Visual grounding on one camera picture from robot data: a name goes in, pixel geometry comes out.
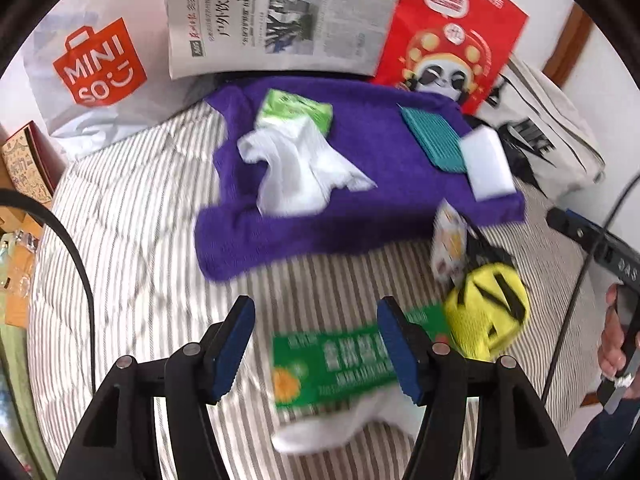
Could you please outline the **person's right hand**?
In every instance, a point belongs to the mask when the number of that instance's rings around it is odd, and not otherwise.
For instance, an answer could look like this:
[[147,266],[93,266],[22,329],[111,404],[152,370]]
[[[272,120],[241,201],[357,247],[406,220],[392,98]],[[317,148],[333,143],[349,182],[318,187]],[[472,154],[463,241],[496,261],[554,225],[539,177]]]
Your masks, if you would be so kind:
[[613,379],[626,365],[626,356],[622,350],[626,332],[616,310],[617,293],[617,284],[612,284],[606,291],[604,329],[597,352],[600,371],[608,379]]

